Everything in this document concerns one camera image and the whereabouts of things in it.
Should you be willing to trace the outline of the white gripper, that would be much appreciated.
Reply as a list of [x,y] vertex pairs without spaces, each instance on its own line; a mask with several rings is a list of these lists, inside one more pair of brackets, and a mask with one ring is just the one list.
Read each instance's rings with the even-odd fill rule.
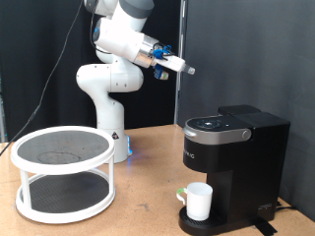
[[185,61],[175,55],[165,56],[163,59],[159,60],[159,63],[172,71],[187,73],[189,75],[195,74],[195,69],[187,64]]

